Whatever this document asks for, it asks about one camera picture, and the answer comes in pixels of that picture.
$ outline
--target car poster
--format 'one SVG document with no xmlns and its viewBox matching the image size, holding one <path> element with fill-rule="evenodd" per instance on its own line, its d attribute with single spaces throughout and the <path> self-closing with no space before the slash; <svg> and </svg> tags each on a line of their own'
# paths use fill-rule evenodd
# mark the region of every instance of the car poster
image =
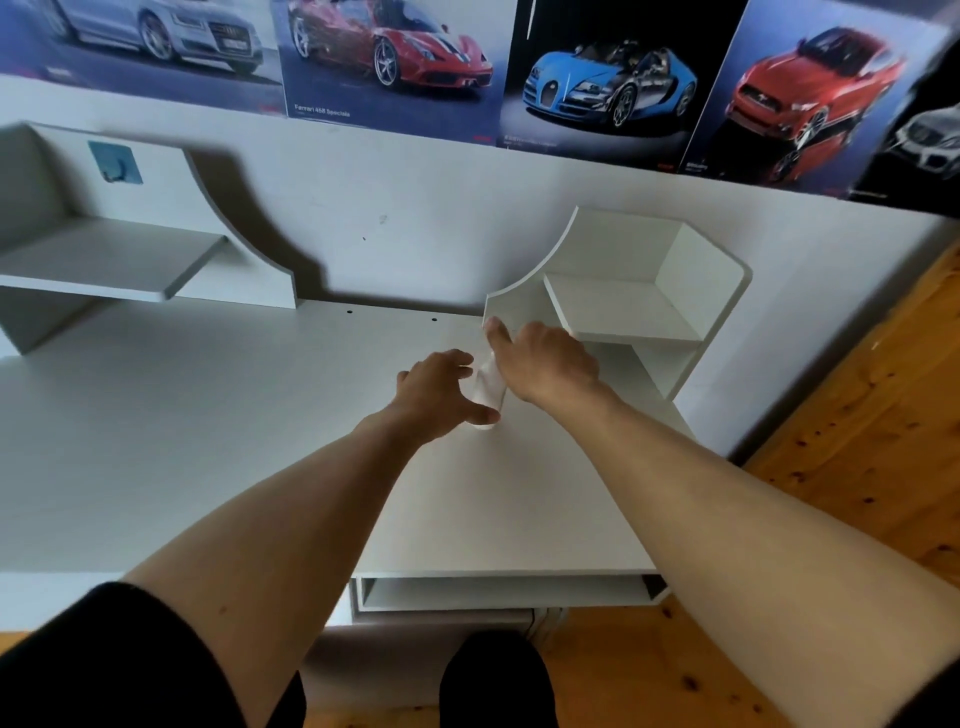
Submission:
<svg viewBox="0 0 960 728">
<path fill-rule="evenodd" d="M 751 0 L 683 171 L 848 197 L 950 35 L 907 10 L 946 5 Z"/>
<path fill-rule="evenodd" d="M 265 0 L 0 0 L 0 73 L 283 113 Z"/>
<path fill-rule="evenodd" d="M 957 28 L 960 3 L 934 19 Z M 914 84 L 851 199 L 960 217 L 960 35 Z"/>
<path fill-rule="evenodd" d="M 498 144 L 675 171 L 743 7 L 520 0 Z"/>
<path fill-rule="evenodd" d="M 273 0 L 287 113 L 494 144 L 516 0 Z"/>
</svg>

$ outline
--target hand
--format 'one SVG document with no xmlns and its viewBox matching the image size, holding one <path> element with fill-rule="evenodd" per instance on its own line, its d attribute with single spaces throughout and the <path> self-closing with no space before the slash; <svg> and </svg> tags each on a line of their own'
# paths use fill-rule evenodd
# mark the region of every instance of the hand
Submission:
<svg viewBox="0 0 960 728">
<path fill-rule="evenodd" d="M 511 341 L 507 327 L 494 317 L 484 324 L 484 331 L 507 386 L 541 409 L 550 411 L 564 398 L 599 381 L 600 364 L 562 328 L 533 322 Z"/>
<path fill-rule="evenodd" d="M 396 396 L 387 407 L 421 443 L 443 437 L 463 422 L 491 425 L 500 413 L 468 400 L 460 379 L 473 374 L 473 356 L 459 349 L 435 352 L 417 362 L 409 372 L 396 375 Z"/>
</svg>

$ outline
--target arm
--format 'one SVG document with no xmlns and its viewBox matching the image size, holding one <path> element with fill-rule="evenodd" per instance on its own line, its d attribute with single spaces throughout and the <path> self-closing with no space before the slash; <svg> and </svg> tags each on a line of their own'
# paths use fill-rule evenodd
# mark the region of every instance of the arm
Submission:
<svg viewBox="0 0 960 728">
<path fill-rule="evenodd" d="M 467 400 L 472 357 L 431 354 L 349 435 L 257 483 L 124 577 L 165 602 L 216 657 L 247 724 L 266 724 L 343 593 L 418 448 L 499 414 Z"/>
<path fill-rule="evenodd" d="M 797 724 L 884 725 L 960 656 L 960 591 L 637 412 L 565 331 L 487 333 L 510 388 L 573 436 L 684 607 Z"/>
</svg>

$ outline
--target white wall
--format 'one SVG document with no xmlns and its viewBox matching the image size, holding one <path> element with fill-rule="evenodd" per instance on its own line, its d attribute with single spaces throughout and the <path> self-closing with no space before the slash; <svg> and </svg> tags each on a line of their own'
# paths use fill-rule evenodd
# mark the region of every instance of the white wall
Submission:
<svg viewBox="0 0 960 728">
<path fill-rule="evenodd" d="M 960 231 L 883 207 L 10 77 L 0 99 L 3 124 L 236 156 L 264 214 L 339 297 L 479 308 L 536 265 L 576 205 L 684 219 L 753 271 L 678 397 L 693 431 L 724 454 L 909 256 Z M 230 194 L 236 180 L 213 182 L 241 231 L 263 228 L 242 191 Z"/>
</svg>

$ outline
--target red ford mustang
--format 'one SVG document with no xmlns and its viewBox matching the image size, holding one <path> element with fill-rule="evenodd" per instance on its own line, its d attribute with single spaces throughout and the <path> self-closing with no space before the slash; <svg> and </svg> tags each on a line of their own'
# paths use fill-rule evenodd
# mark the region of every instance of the red ford mustang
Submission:
<svg viewBox="0 0 960 728">
<path fill-rule="evenodd" d="M 386 87 L 476 88 L 493 77 L 473 38 L 452 36 L 407 0 L 290 0 L 287 11 L 301 58 L 370 69 Z"/>
<path fill-rule="evenodd" d="M 787 139 L 800 149 L 827 125 L 862 119 L 905 66 L 904 58 L 883 40 L 832 28 L 743 74 L 727 116 L 752 132 Z"/>
</svg>

